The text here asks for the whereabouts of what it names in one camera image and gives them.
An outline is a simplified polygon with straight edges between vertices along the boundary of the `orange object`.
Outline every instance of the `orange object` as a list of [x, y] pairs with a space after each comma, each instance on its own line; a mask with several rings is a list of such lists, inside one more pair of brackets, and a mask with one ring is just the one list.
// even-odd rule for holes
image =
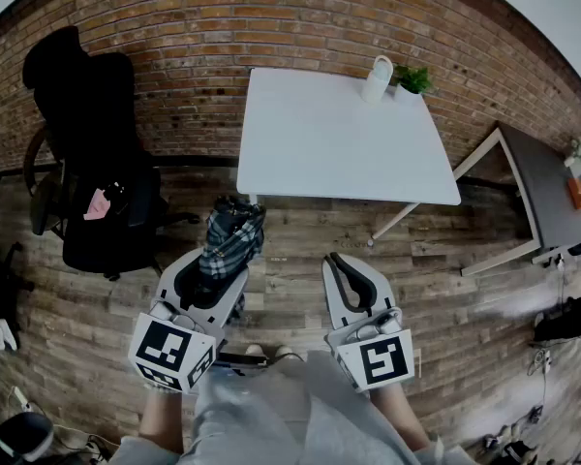
[[568, 190], [574, 207], [581, 211], [581, 181], [579, 178], [572, 177], [568, 180]]

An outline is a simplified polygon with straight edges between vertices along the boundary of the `power outlet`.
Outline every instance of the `power outlet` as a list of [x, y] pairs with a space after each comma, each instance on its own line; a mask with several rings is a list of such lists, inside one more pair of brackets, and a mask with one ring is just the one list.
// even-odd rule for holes
[[17, 386], [14, 387], [14, 395], [21, 405], [22, 412], [32, 412], [32, 407], [30, 406], [28, 399], [23, 395], [23, 392], [21, 392], [21, 389]]
[[548, 374], [549, 370], [551, 370], [551, 363], [553, 363], [553, 358], [551, 358], [551, 352], [547, 350], [544, 354], [544, 362], [542, 367], [542, 370], [544, 370], [545, 374]]

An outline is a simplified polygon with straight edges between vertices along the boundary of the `pink cloth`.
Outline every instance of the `pink cloth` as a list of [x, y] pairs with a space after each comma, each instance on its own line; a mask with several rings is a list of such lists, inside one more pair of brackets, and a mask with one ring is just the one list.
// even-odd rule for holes
[[88, 213], [84, 214], [85, 221], [95, 221], [106, 217], [109, 210], [110, 201], [106, 198], [104, 192], [100, 189], [95, 190], [93, 199], [88, 205]]

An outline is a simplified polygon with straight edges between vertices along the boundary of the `potted plant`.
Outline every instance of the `potted plant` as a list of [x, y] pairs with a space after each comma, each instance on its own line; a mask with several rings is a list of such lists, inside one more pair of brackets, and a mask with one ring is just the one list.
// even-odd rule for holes
[[394, 92], [394, 101], [401, 104], [414, 102], [422, 91], [431, 86], [428, 80], [428, 69], [425, 67], [416, 69], [407, 66], [396, 66], [396, 77], [398, 85]]
[[570, 146], [572, 147], [572, 154], [564, 160], [564, 165], [566, 167], [570, 167], [572, 164], [574, 164], [575, 160], [581, 164], [581, 139], [571, 139]]

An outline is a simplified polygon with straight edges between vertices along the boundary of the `white cable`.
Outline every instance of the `white cable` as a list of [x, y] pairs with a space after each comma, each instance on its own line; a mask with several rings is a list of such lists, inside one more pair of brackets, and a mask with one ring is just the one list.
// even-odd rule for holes
[[116, 443], [113, 443], [112, 441], [106, 439], [106, 438], [102, 438], [101, 436], [98, 436], [97, 434], [93, 434], [92, 432], [86, 432], [80, 429], [74, 429], [72, 427], [67, 427], [66, 425], [59, 425], [57, 423], [54, 424], [54, 427], [60, 427], [61, 429], [67, 429], [67, 430], [74, 430], [75, 432], [81, 432], [82, 434], [86, 434], [86, 436], [95, 436], [96, 438], [101, 439], [102, 441], [105, 441], [106, 443], [116, 446], [117, 448], [120, 447], [120, 445], [117, 445]]
[[530, 363], [530, 366], [527, 369], [527, 375], [528, 376], [533, 376], [533, 374], [538, 370], [538, 369], [542, 369], [542, 403], [541, 405], [544, 406], [544, 403], [546, 401], [546, 368], [544, 367], [545, 365], [545, 361], [548, 358], [548, 351], [544, 350], [544, 349], [540, 349], [537, 352], [535, 352], [534, 354], [534, 359], [532, 360], [532, 363]]
[[7, 419], [11, 417], [11, 409], [9, 408], [9, 401], [11, 400], [11, 396], [13, 396], [13, 391], [15, 390], [15, 386], [11, 386], [11, 390], [9, 391], [9, 395], [7, 396], [7, 404], [5, 405], [5, 411], [7, 412]]

